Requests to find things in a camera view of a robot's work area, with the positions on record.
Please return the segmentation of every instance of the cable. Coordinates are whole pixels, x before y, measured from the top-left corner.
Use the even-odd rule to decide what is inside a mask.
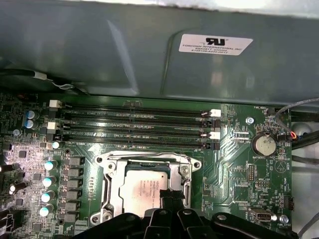
[[[313,99],[308,99],[308,100],[304,100],[304,101],[299,101],[299,102],[296,102],[296,103],[293,103],[293,104],[290,104],[290,105],[282,107],[275,115],[277,124],[279,124],[282,128],[284,128],[294,138],[293,134],[295,134],[295,133],[281,121],[280,115],[283,112],[285,112],[286,110],[289,110],[290,108],[293,108],[293,107],[296,107],[296,106],[301,106],[301,105],[312,103],[312,102],[317,102],[317,101],[319,101],[319,98],[313,98]]]
[[[49,76],[41,72],[22,70],[22,69],[2,69],[0,70],[1,76],[29,76],[34,77],[44,81],[50,81],[54,86],[58,87],[61,90],[71,90],[78,95],[88,95],[88,93],[81,91],[76,88],[74,85],[69,84],[67,80],[59,77]]]
[[[297,142],[292,143],[292,150],[303,148],[303,147],[306,147],[309,145],[313,145],[313,144],[318,143],[318,142],[319,142],[319,136],[312,138],[312,139],[307,139],[307,140],[301,139],[301,140],[298,140]]]
[[[308,229],[311,228],[317,221],[319,221],[319,213],[314,215],[314,217],[311,218],[311,220],[306,225],[304,225],[304,227],[298,233],[299,238],[301,238],[303,234],[305,234],[305,232],[308,231]]]
[[[303,158],[303,157],[293,155],[292,161],[304,163],[304,164],[319,165],[319,159],[316,159],[316,158]]]

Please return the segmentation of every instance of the cpu socket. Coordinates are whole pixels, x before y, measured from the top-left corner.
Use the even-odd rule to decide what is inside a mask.
[[[98,225],[122,213],[141,218],[145,211],[160,208],[160,190],[181,190],[190,207],[192,172],[201,161],[170,152],[112,151],[94,159],[103,167],[102,206],[90,217]]]

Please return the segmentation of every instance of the ul logo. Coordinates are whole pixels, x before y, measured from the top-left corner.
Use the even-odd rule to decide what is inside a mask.
[[[215,45],[215,46],[224,46],[225,39],[218,39],[218,38],[206,38],[206,42],[208,45]]]

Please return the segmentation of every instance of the gray metal cover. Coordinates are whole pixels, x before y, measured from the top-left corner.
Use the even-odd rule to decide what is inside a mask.
[[[233,6],[243,12],[314,18],[319,12],[313,0],[299,8],[296,1],[257,1],[263,5],[250,9],[247,1],[241,2],[246,5],[239,8],[233,1]],[[231,4],[214,0],[193,6],[234,11]],[[2,1],[0,56],[19,67],[79,82],[91,94],[259,104],[317,96],[318,20],[179,7]],[[239,56],[179,52],[185,33],[253,42]],[[14,87],[52,90],[51,84],[39,81],[22,78]]]

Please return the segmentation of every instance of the motherboard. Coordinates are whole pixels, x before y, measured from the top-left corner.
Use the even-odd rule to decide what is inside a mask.
[[[0,235],[71,238],[160,207],[159,190],[210,219],[291,230],[291,139],[274,107],[0,94]],[[289,126],[289,113],[282,115]]]

